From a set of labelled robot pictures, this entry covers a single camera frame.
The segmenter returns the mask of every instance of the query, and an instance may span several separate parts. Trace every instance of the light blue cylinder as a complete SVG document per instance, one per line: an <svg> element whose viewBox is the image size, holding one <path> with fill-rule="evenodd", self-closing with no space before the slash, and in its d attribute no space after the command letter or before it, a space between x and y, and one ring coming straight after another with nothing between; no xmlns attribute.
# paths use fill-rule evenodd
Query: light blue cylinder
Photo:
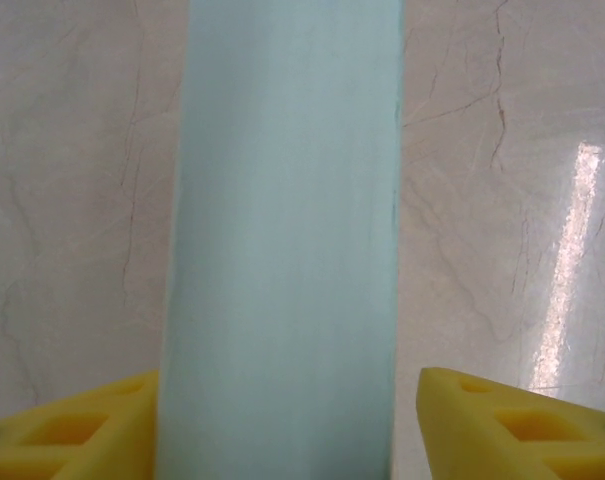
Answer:
<svg viewBox="0 0 605 480"><path fill-rule="evenodd" d="M161 480L389 478L401 0L192 0Z"/></svg>

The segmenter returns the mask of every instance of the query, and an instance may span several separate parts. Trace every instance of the white marble tile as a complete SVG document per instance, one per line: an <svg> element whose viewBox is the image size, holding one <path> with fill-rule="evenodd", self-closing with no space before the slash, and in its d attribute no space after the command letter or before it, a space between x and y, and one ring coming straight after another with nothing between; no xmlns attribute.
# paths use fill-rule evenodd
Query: white marble tile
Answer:
<svg viewBox="0 0 605 480"><path fill-rule="evenodd" d="M186 0L0 0L0 416L157 365ZM441 365L605 409L605 0L408 0L396 474Z"/></svg>

